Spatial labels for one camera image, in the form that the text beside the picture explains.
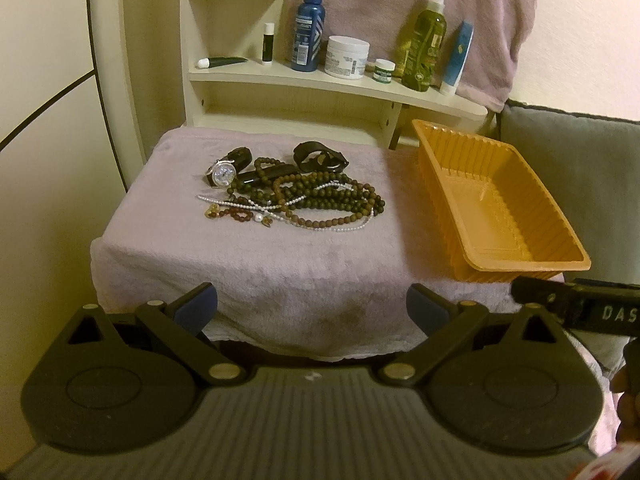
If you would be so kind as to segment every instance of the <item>orange plastic tray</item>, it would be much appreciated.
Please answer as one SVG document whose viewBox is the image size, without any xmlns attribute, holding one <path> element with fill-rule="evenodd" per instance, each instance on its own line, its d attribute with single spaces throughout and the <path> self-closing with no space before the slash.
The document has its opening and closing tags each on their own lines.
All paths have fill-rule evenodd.
<svg viewBox="0 0 640 480">
<path fill-rule="evenodd" d="M 551 278 L 591 267 L 558 204 L 513 146 L 425 121 L 413 126 L 457 280 Z"/>
</svg>

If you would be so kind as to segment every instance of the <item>towel hanging on wall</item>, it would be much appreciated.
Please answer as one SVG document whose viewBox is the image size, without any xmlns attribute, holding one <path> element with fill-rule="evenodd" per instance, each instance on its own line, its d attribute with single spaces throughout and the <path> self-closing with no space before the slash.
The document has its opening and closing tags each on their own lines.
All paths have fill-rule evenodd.
<svg viewBox="0 0 640 480">
<path fill-rule="evenodd" d="M 296 7 L 288 0 L 288 27 L 293 31 Z M 370 43 L 369 59 L 398 60 L 398 47 L 411 38 L 427 0 L 323 0 L 325 39 L 351 36 Z M 536 0 L 445 0 L 447 35 L 433 83 L 440 84 L 452 43 L 463 20 L 474 24 L 474 40 L 457 93 L 499 112 L 516 72 L 520 46 L 531 32 Z M 290 56 L 291 35 L 286 49 Z"/>
</svg>

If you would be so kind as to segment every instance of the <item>table covered with towel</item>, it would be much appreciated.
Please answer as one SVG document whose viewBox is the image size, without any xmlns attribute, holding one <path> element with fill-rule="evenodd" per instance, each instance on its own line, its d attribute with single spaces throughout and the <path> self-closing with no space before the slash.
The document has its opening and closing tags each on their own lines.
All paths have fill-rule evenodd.
<svg viewBox="0 0 640 480">
<path fill-rule="evenodd" d="M 517 310 L 508 283 L 453 278 L 415 150 L 324 142 L 350 162 L 349 177 L 371 184 L 385 200 L 385 211 L 363 229 L 319 232 L 279 221 L 266 227 L 229 216 L 206 218 L 209 204 L 196 196 L 227 196 L 204 180 L 214 161 L 246 146 L 254 159 L 292 163 L 293 148 L 304 140 L 208 128 L 164 134 L 104 235 L 92 243 L 98 302 L 108 312 L 131 311 L 151 299 L 171 302 L 211 282 L 219 299 L 205 329 L 211 340 L 328 361 L 407 351 L 421 343 L 425 336 L 405 309 L 415 282 L 453 302 Z M 302 214 L 335 216 L 325 210 Z M 606 440 L 610 446 L 610 435 Z"/>
</svg>

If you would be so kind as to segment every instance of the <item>bolt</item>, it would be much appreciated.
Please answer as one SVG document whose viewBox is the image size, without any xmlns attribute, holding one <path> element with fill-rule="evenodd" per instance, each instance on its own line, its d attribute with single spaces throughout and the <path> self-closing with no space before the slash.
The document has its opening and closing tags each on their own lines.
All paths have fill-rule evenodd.
<svg viewBox="0 0 640 480">
<path fill-rule="evenodd" d="M 383 368 L 383 373 L 389 379 L 405 381 L 415 375 L 415 368 L 407 363 L 391 363 Z"/>
<path fill-rule="evenodd" d="M 218 363 L 209 368 L 209 375 L 220 381 L 230 381 L 238 377 L 241 371 L 234 363 Z"/>
</svg>

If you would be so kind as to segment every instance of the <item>gray pillow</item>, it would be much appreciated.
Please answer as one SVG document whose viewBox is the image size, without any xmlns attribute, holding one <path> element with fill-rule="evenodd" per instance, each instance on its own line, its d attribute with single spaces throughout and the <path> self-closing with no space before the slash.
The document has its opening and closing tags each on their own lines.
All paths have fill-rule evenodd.
<svg viewBox="0 0 640 480">
<path fill-rule="evenodd" d="M 500 140 L 515 146 L 538 174 L 591 257 L 591 269 L 573 276 L 640 283 L 640 123 L 508 101 L 498 128 Z M 626 340 L 595 339 L 590 350 L 607 368 L 617 368 Z"/>
</svg>

